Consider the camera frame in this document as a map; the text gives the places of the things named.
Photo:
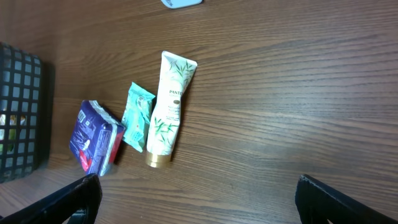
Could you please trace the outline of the white tube with gold cap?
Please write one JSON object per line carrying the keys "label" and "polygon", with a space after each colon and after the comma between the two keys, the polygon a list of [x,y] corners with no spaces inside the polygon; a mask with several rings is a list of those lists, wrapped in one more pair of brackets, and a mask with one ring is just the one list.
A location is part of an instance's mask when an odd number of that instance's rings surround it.
{"label": "white tube with gold cap", "polygon": [[162,52],[157,99],[147,137],[146,163],[162,168],[172,159],[180,127],[182,97],[197,68],[193,60]]}

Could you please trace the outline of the teal wet wipes packet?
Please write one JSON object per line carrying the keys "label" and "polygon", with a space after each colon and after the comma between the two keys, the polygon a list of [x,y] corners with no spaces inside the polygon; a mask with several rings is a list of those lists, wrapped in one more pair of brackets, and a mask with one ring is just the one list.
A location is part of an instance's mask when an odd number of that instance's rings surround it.
{"label": "teal wet wipes packet", "polygon": [[143,152],[146,144],[154,98],[152,93],[131,83],[121,121],[126,128],[123,141],[139,152]]}

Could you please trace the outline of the purple sanitary pad pack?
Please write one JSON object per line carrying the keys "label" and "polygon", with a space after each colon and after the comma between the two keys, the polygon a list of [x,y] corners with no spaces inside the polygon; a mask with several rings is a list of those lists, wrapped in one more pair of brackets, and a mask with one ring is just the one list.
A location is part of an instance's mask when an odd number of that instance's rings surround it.
{"label": "purple sanitary pad pack", "polygon": [[125,129],[96,100],[82,101],[69,147],[86,174],[110,170]]}

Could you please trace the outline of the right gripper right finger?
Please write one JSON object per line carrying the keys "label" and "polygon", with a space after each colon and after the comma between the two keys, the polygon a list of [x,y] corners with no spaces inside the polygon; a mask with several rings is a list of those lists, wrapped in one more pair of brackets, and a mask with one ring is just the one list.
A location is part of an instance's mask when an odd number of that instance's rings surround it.
{"label": "right gripper right finger", "polygon": [[303,174],[295,192],[295,204],[302,223],[390,223],[397,221]]}

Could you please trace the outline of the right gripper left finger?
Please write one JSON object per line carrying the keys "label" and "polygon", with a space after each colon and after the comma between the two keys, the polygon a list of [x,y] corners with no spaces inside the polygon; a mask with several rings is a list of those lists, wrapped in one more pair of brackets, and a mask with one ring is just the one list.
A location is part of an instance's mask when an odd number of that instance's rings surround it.
{"label": "right gripper left finger", "polygon": [[102,199],[96,174],[86,175],[32,205],[1,218],[1,223],[94,223]]}

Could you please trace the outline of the yellow green sachet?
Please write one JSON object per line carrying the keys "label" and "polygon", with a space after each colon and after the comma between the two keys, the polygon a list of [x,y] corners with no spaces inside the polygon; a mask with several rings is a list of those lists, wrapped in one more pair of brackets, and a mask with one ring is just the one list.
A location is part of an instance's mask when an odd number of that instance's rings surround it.
{"label": "yellow green sachet", "polygon": [[[26,121],[26,117],[24,115],[22,115],[20,118],[20,125],[24,125],[25,121]],[[4,126],[5,123],[6,123],[6,115],[2,114],[1,115],[1,126]],[[17,124],[17,116],[16,115],[10,115],[9,124],[11,126],[15,126]],[[1,129],[1,140],[4,140],[4,135],[5,135],[5,130]],[[9,130],[8,139],[9,140],[16,139],[16,130],[15,129]],[[14,149],[14,146],[12,144],[7,145],[7,152],[12,152],[13,149]]]}

